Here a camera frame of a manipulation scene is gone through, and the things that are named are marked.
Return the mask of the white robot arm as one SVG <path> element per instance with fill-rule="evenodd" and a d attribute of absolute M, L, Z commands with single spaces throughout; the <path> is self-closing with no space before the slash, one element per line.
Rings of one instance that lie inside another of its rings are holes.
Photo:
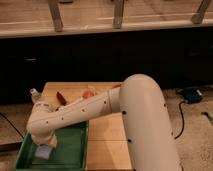
<path fill-rule="evenodd" d="M 162 90 L 144 74 L 132 75 L 117 88 L 59 110 L 37 100 L 27 131 L 34 143 L 55 146 L 57 129 L 114 113 L 122 115 L 135 171 L 182 171 Z"/>

